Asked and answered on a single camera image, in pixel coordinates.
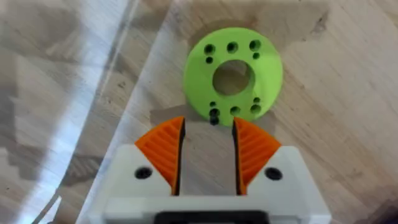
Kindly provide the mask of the right gripper white and orange left finger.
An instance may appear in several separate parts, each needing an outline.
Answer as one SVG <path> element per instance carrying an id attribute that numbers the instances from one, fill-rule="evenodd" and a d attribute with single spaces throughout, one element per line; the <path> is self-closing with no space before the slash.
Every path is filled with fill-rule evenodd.
<path id="1" fill-rule="evenodd" d="M 112 198 L 178 196 L 185 118 L 152 128 L 134 144 L 116 150 L 94 199 L 94 214 L 104 215 Z"/>

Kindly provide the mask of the right gripper white and orange right finger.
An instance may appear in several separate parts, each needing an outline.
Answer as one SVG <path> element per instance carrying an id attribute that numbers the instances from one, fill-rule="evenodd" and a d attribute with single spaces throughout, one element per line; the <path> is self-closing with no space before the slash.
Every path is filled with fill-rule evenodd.
<path id="1" fill-rule="evenodd" d="M 236 191 L 272 215 L 324 215 L 325 201 L 301 156 L 260 127 L 233 119 Z"/>

